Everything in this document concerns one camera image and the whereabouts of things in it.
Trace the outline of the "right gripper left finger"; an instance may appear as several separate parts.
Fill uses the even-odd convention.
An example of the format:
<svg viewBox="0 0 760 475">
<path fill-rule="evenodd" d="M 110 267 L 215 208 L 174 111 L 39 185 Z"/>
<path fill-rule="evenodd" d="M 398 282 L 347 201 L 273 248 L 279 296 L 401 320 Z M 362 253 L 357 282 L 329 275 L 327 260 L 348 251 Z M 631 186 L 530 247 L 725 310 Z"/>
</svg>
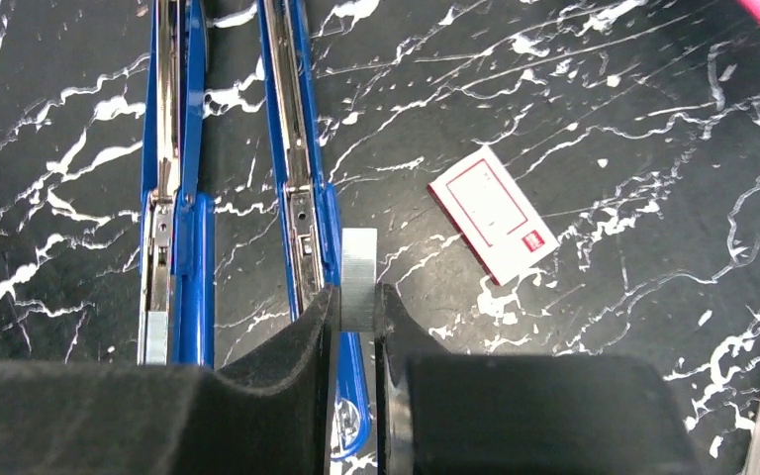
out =
<svg viewBox="0 0 760 475">
<path fill-rule="evenodd" d="M 340 295 L 221 369 L 0 361 L 0 474 L 326 474 Z"/>
</svg>

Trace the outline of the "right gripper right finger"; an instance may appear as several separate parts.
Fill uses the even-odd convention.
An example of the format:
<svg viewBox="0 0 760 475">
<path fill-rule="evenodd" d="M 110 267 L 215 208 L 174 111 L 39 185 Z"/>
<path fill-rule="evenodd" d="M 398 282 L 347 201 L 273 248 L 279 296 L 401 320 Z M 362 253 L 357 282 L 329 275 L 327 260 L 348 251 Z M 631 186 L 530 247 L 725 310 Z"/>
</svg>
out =
<svg viewBox="0 0 760 475">
<path fill-rule="evenodd" d="M 448 351 L 397 290 L 374 300 L 382 474 L 698 474 L 669 386 L 622 355 Z"/>
</svg>

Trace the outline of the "grey staple strip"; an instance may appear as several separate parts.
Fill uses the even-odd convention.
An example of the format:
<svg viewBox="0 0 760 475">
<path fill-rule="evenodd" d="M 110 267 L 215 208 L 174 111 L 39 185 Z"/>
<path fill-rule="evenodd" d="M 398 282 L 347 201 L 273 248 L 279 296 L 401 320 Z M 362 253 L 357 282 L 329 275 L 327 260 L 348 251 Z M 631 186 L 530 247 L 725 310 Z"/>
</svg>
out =
<svg viewBox="0 0 760 475">
<path fill-rule="evenodd" d="M 166 364 L 168 359 L 169 322 L 167 312 L 146 313 L 143 362 Z"/>
<path fill-rule="evenodd" d="M 342 229 L 340 328 L 343 332 L 373 331 L 377 248 L 376 229 Z"/>
</svg>

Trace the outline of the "small red staple box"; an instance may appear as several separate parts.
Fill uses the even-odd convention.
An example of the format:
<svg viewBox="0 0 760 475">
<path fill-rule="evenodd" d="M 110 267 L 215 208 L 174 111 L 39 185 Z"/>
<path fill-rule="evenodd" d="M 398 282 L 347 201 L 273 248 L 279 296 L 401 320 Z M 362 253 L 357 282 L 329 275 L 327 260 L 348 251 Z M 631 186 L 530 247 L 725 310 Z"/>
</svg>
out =
<svg viewBox="0 0 760 475">
<path fill-rule="evenodd" d="M 427 190 L 495 284 L 505 285 L 558 247 L 558 239 L 493 150 L 483 145 Z"/>
</svg>

